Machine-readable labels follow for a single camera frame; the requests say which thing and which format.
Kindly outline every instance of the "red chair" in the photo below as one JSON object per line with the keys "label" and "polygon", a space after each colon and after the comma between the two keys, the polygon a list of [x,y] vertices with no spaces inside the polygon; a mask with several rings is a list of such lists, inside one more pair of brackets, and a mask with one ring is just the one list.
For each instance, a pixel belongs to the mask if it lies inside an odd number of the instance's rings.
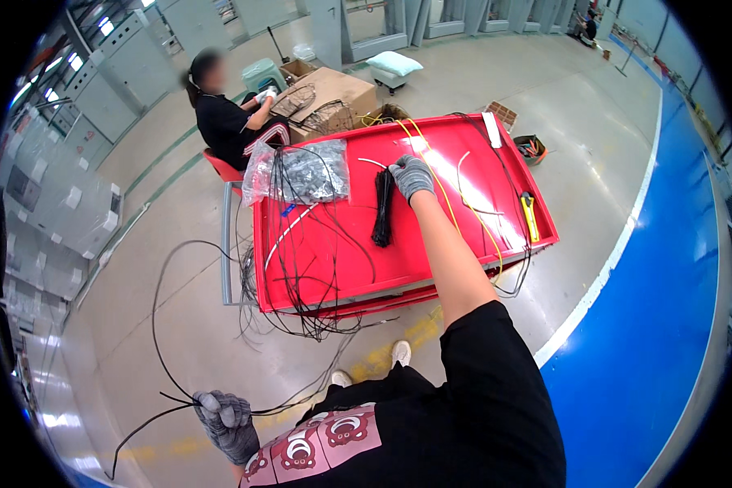
{"label": "red chair", "polygon": [[[211,152],[211,148],[204,149],[204,157],[209,160],[212,166],[214,166],[215,171],[220,178],[222,178],[222,181],[244,181],[244,176],[242,176],[236,168],[215,156],[215,154]],[[235,187],[233,191],[241,196],[241,188]]]}

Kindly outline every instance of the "worker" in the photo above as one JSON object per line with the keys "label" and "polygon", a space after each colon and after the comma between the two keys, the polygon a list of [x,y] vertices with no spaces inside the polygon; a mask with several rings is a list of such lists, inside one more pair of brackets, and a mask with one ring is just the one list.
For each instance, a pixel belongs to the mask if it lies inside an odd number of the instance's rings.
{"label": "worker", "polygon": [[248,93],[241,105],[224,96],[226,82],[222,56],[213,49],[201,51],[183,76],[183,84],[195,109],[200,135],[215,156],[243,172],[255,143],[290,144],[289,124],[269,112],[277,95],[271,86]]}
{"label": "worker", "polygon": [[594,22],[594,11],[589,9],[585,17],[580,14],[576,15],[577,23],[571,35],[580,42],[583,42],[583,36],[585,36],[586,39],[593,41],[594,37],[596,37],[596,22]]}
{"label": "worker", "polygon": [[418,218],[442,305],[447,381],[434,387],[412,369],[400,340],[384,379],[353,384],[334,371],[325,399],[263,447],[247,400],[196,392],[209,439],[242,487],[564,486],[548,392],[507,308],[439,205],[428,166],[404,155],[390,171]]}

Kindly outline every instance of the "red tray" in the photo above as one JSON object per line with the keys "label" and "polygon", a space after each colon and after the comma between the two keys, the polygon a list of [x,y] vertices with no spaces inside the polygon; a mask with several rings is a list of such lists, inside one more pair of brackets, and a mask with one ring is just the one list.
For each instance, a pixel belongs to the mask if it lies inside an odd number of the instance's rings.
{"label": "red tray", "polygon": [[[485,130],[480,114],[471,117]],[[299,313],[293,304],[298,304],[300,298],[306,304],[302,315],[353,316],[436,296],[418,221],[398,190],[394,189],[392,196],[391,244],[380,248],[371,240],[377,205],[375,176],[381,168],[358,158],[373,159],[387,166],[403,154],[419,156],[419,151],[423,151],[444,185],[461,234],[484,268],[498,267],[497,251],[456,191],[458,178],[472,207],[503,212],[479,215],[501,250],[504,267],[524,259],[521,220],[525,217],[490,144],[468,122],[455,115],[415,122],[431,145],[431,151],[409,122],[404,126],[412,134],[411,140],[397,123],[391,123],[313,141],[347,140],[350,201],[320,204],[311,210],[285,235],[268,267],[265,259],[279,235],[307,207],[299,206],[282,217],[281,210],[287,209],[287,204],[276,201],[269,204],[266,198],[254,206],[257,302],[261,311]],[[503,142],[497,151],[518,193],[528,191],[535,197],[539,241],[531,244],[531,249],[536,252],[558,242],[558,233],[521,154],[498,120],[497,125]],[[459,161],[467,151],[470,154],[461,162],[459,173]],[[447,203],[436,184],[435,192],[449,217]]]}

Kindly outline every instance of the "gray knit glove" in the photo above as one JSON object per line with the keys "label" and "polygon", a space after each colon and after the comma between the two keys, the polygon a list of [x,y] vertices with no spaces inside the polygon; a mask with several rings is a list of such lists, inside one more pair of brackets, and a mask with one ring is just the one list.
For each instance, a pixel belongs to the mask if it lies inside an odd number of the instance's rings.
{"label": "gray knit glove", "polygon": [[231,463],[245,467],[261,448],[252,425],[250,403],[219,390],[198,391],[193,398],[203,405],[194,409],[211,443],[224,452]]}
{"label": "gray knit glove", "polygon": [[429,167],[413,155],[405,154],[388,167],[396,186],[401,194],[410,203],[410,198],[418,190],[428,190],[434,193],[434,181],[431,179]]}

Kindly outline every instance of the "sneaker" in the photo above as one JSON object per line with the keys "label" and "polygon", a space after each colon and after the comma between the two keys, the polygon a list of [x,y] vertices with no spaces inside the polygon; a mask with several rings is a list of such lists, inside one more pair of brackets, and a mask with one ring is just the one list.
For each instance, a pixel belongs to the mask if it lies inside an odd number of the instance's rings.
{"label": "sneaker", "polygon": [[401,363],[401,366],[409,366],[410,364],[410,358],[412,357],[412,349],[410,348],[410,343],[408,343],[406,340],[397,340],[396,343],[393,345],[393,363],[396,364],[396,361],[399,361]]}
{"label": "sneaker", "polygon": [[331,373],[331,383],[339,385],[342,388],[347,388],[348,386],[353,385],[353,379],[341,369],[337,369]]}

